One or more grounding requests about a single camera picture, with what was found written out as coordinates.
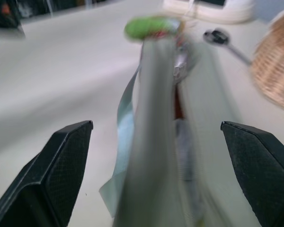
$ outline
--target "table surface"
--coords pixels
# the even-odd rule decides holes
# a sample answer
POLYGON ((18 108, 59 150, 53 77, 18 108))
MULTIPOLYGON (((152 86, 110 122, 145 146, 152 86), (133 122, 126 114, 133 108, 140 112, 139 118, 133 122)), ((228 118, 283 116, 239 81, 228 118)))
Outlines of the table surface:
MULTIPOLYGON (((123 28, 132 16, 160 6, 160 0, 124 0, 23 25, 25 40, 0 39, 0 197, 56 130, 92 120, 85 176, 69 226, 111 226, 98 190, 113 172, 116 111, 141 48, 124 38, 123 28)), ((201 39, 204 30, 217 26, 198 22, 190 32, 201 39)), ((233 45, 250 57, 267 30, 259 21, 219 27, 231 31, 233 45)), ((248 69, 227 50, 210 48, 243 122, 284 143, 284 110, 253 95, 247 77, 236 74, 248 69)))

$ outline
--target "white device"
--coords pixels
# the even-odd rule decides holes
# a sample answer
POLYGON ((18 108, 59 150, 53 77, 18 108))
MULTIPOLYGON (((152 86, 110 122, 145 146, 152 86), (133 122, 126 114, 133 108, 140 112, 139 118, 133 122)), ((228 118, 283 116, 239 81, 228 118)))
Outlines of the white device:
POLYGON ((253 17, 254 0, 164 0, 166 11, 221 24, 236 24, 253 17))

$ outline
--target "wicker basket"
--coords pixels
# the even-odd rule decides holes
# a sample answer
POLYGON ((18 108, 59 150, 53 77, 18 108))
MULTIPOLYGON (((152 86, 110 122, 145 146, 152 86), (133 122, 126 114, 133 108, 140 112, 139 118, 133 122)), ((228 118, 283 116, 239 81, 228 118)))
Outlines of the wicker basket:
POLYGON ((261 91, 284 107, 284 15, 257 48, 251 71, 261 91))

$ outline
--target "white table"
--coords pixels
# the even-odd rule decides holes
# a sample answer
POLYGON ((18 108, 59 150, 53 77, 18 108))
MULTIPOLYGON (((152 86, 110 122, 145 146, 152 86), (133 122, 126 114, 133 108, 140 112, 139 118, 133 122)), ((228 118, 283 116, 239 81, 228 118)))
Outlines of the white table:
MULTIPOLYGON (((140 54, 140 44, 124 39, 123 28, 132 16, 156 12, 160 5, 160 0, 124 0, 24 25, 26 40, 0 40, 0 197, 52 133, 92 120, 86 172, 69 226, 111 225, 98 190, 114 168, 116 110, 140 54)), ((215 27, 201 22, 196 38, 215 27)), ((266 31, 257 21, 226 28, 233 44, 248 56, 266 31), (246 33, 253 35, 245 38, 246 33)), ((247 69, 226 50, 211 50, 243 122, 272 132, 284 143, 284 110, 254 96, 249 79, 237 75, 233 65, 247 69)))

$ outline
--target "light blue strap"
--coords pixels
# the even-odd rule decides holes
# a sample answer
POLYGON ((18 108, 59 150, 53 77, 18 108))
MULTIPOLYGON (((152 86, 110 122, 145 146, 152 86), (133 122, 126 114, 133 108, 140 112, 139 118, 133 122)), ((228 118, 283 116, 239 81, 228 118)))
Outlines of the light blue strap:
POLYGON ((114 173, 112 178, 99 190, 100 195, 112 217, 115 216, 116 208, 121 195, 133 140, 134 113, 132 97, 133 87, 139 69, 140 66, 137 68, 137 71, 129 81, 118 106, 118 153, 114 173))

